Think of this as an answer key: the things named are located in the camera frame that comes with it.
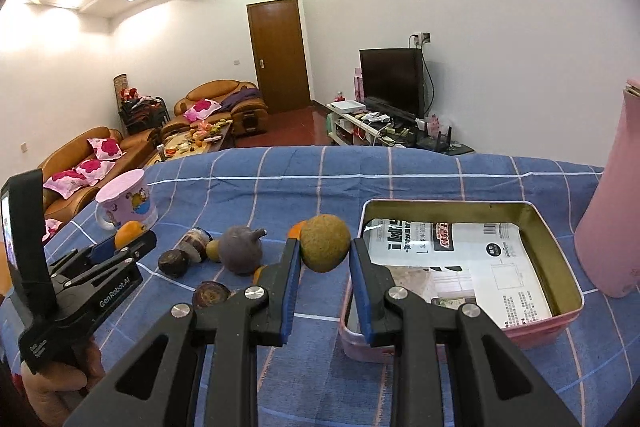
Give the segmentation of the person's left hand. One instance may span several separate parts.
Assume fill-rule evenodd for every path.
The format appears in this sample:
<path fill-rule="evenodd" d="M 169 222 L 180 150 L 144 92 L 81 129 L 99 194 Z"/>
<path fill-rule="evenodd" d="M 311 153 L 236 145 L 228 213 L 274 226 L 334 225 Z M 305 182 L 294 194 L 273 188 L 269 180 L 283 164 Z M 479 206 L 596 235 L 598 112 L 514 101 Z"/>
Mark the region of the person's left hand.
<path fill-rule="evenodd" d="M 21 377 L 26 397 L 37 417 L 46 426 L 62 426 L 72 413 L 63 401 L 64 393 L 90 391 L 105 375 L 102 353 L 91 337 L 79 351 L 79 369 L 61 362 L 51 362 L 32 373 L 21 363 Z"/>

